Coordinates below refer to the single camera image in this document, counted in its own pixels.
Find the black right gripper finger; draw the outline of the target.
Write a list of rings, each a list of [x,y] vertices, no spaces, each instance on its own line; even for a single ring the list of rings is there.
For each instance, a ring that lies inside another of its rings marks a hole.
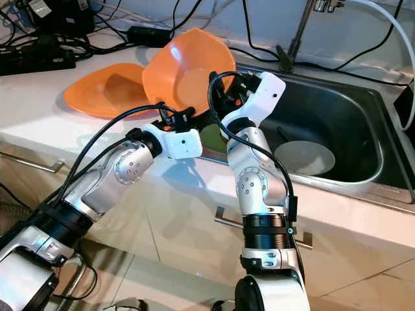
[[[237,81],[229,76],[219,81],[219,115],[226,116],[237,109]]]

